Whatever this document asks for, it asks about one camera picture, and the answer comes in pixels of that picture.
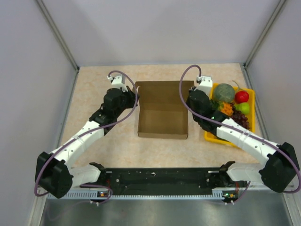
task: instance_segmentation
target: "open box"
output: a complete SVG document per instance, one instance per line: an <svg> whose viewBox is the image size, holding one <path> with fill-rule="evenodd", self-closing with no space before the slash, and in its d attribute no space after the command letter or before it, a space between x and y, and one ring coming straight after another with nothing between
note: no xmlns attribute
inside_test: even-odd
<svg viewBox="0 0 301 226"><path fill-rule="evenodd" d="M215 87L218 85L218 83L213 83L212 89L210 91L210 99L212 98L212 94L213 94L213 90L215 89ZM238 87L233 86L235 92L237 91ZM250 123L250 131L251 132L255 132L255 92L252 89L247 89L247 88L243 88L244 91L246 91L249 94L249 100L248 103L250 105L251 111L249 114L246 114L246 117L248 118L248 122ZM230 145L233 147L237 147L235 144L226 141L226 140L221 140L219 138L217 138L215 135L213 135L212 133L209 133L207 131L205 131L204 134L205 140L212 142L212 143L218 143L218 144L223 144L223 145Z"/></svg>
<svg viewBox="0 0 301 226"><path fill-rule="evenodd" d="M138 136L186 139L188 111L180 100L179 81L138 81ZM182 95L187 99L194 81L183 81Z"/></svg>

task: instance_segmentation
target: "yellow tray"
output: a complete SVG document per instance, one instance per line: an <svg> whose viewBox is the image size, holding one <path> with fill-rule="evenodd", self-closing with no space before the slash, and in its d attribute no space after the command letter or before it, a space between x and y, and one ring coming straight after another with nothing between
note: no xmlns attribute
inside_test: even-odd
<svg viewBox="0 0 301 226"><path fill-rule="evenodd" d="M210 91L210 99L212 98L212 93L213 90L215 89L215 87L218 85L218 83L213 83L212 89ZM234 90L236 91L238 89L238 87L233 86ZM255 132L255 92L252 89L245 89L243 88L245 91L248 92L249 94L249 100L248 103L251 107L251 111L249 114L246 115L246 117L248 118L248 122L250 123L250 131ZM220 140L218 139L215 135L213 135L210 132L205 131L205 140L212 142L212 143L218 143L218 144L223 144L223 145L230 145L233 147L237 147L235 144L228 142L228 141L224 141L224 140Z"/></svg>

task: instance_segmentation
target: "white wall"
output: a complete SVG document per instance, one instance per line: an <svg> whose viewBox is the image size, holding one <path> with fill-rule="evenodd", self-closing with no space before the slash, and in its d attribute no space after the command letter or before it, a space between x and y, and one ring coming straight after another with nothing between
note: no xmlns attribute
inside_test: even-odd
<svg viewBox="0 0 301 226"><path fill-rule="evenodd" d="M244 62L279 0L44 0L83 65Z"/></svg>
<svg viewBox="0 0 301 226"><path fill-rule="evenodd" d="M268 134L301 163L301 1L290 0L249 67Z"/></svg>
<svg viewBox="0 0 301 226"><path fill-rule="evenodd" d="M75 73L33 0L1 1L0 30L0 225L23 226Z"/></svg>

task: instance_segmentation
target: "gray floor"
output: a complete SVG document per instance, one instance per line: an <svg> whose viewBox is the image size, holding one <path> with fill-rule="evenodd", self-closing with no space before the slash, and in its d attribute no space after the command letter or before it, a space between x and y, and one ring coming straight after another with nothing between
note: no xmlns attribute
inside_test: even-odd
<svg viewBox="0 0 301 226"><path fill-rule="evenodd" d="M51 218L78 200L47 200ZM110 201L103 206L82 203L40 226L292 226L282 194L248 191L234 206L211 201Z"/></svg>

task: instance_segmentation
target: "fruit stem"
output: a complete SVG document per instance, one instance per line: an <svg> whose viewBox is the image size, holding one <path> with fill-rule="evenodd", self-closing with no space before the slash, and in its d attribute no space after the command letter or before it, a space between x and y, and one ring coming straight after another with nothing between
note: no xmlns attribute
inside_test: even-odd
<svg viewBox="0 0 301 226"><path fill-rule="evenodd" d="M236 90L236 92L238 92L240 89L242 90L242 91L245 91L244 89L242 89L240 86L239 86L239 84L237 83L237 82L235 82L234 80L232 80L232 82L234 82L237 86L238 86L238 89Z"/></svg>

